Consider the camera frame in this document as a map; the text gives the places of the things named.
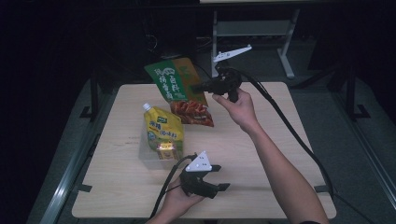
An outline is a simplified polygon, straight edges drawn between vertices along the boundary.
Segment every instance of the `table top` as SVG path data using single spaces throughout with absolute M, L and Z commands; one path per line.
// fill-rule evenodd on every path
M 288 87 L 281 82 L 263 86 L 275 99 L 297 134 L 310 147 L 303 124 Z M 249 83 L 241 89 L 253 99 L 262 127 L 285 156 L 312 186 L 324 185 L 317 165 L 304 152 L 271 105 Z M 204 181 L 217 185 L 231 183 L 214 199 L 195 205 L 184 218 L 286 218 L 271 191 L 256 149 L 246 133 L 211 94 L 205 94 L 215 127 L 185 125 L 184 155 L 206 151 L 211 164 L 221 165 Z M 72 213 L 75 217 L 149 217 L 169 170 L 150 170 L 139 160 L 144 129 L 142 105 L 150 103 L 169 110 L 154 84 L 124 85 L 108 116 Z M 328 193 L 318 194 L 327 216 L 336 211 Z

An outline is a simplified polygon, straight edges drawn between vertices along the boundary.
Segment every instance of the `right hand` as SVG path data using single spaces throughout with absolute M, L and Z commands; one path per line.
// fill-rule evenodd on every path
M 244 132 L 250 133 L 254 129 L 260 127 L 256 118 L 256 113 L 254 112 L 251 96 L 249 93 L 239 88 L 236 89 L 236 92 L 238 93 L 238 100 L 235 103 L 220 95 L 213 94 L 212 97 L 215 101 L 224 106 L 233 121 L 238 124 Z

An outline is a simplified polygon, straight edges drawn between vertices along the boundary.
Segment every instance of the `human hand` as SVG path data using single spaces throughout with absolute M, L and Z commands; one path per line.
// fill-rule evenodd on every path
M 187 196 L 180 184 L 180 178 L 169 184 L 163 207 L 148 223 L 170 223 L 183 216 L 191 207 L 205 198 L 199 195 Z
M 215 101 L 224 106 L 233 121 L 238 124 L 244 132 L 249 133 L 255 128 L 260 127 L 260 124 L 257 121 L 250 94 L 239 88 L 236 89 L 236 91 L 238 93 L 238 100 L 235 103 L 220 95 L 213 94 L 212 97 Z

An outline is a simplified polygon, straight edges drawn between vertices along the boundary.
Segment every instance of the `gray floor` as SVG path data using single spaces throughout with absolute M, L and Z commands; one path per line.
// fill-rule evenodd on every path
M 280 60 L 276 54 L 276 44 L 260 46 L 246 54 L 230 60 L 237 68 L 248 71 L 260 81 L 283 81 L 288 85 L 297 84 L 315 71 L 307 71 L 310 53 L 315 46 L 313 41 L 293 42 L 290 45 L 289 59 L 296 75 L 294 80 L 285 77 Z M 198 55 L 196 62 L 210 71 L 208 53 Z M 326 89 L 330 77 L 325 77 L 303 90 L 290 90 L 299 112 L 311 146 L 327 169 L 336 193 L 347 200 L 356 209 L 370 218 L 374 223 L 396 223 L 396 211 L 384 191 L 379 176 L 370 160 L 370 154 L 357 137 L 363 133 L 367 142 L 388 171 L 389 176 L 396 176 L 396 127 L 392 124 L 376 102 L 370 88 L 357 80 L 356 103 L 364 105 L 371 115 L 370 119 L 351 122 L 345 115 L 340 100 L 345 93 L 331 93 Z M 116 97 L 113 94 L 101 94 L 101 116 L 95 123 L 80 119 L 79 114 L 86 105 L 90 105 L 89 83 L 81 91 L 70 115 L 64 135 L 49 169 L 46 181 L 37 197 L 35 207 L 28 223 L 39 223 L 43 217 L 53 193 L 55 192 L 73 152 L 77 150 L 88 136 L 99 134 L 105 124 L 111 105 Z M 71 215 L 73 202 L 77 197 L 77 188 L 81 184 L 90 158 L 79 172 L 74 187 L 57 223 L 132 223 L 131 219 L 78 219 Z M 369 223 L 349 205 L 334 197 L 337 217 L 331 223 Z M 288 223 L 285 220 L 272 220 L 272 223 Z

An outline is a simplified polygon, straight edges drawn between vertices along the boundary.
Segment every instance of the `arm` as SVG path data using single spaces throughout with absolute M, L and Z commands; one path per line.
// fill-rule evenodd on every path
M 148 224 L 166 224 L 183 216 L 193 205 L 202 201 L 204 197 L 199 195 L 187 196 L 181 189 L 180 179 L 176 179 L 168 186 L 168 192 L 163 201 L 163 207 Z
M 277 148 L 257 121 L 250 94 L 240 89 L 238 101 L 232 103 L 213 95 L 230 113 L 233 121 L 246 132 L 256 147 L 277 201 L 291 223 L 316 221 L 329 223 L 317 194 L 301 173 Z

